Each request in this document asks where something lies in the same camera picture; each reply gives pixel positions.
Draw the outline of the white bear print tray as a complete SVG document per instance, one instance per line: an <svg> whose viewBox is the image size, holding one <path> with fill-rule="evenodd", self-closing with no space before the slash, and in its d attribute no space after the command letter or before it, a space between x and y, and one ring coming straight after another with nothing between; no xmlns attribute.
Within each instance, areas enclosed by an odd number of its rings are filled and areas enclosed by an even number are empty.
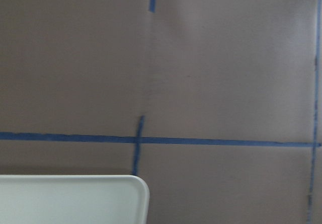
<svg viewBox="0 0 322 224"><path fill-rule="evenodd" d="M132 175L1 175L1 223L146 223L149 198Z"/></svg>

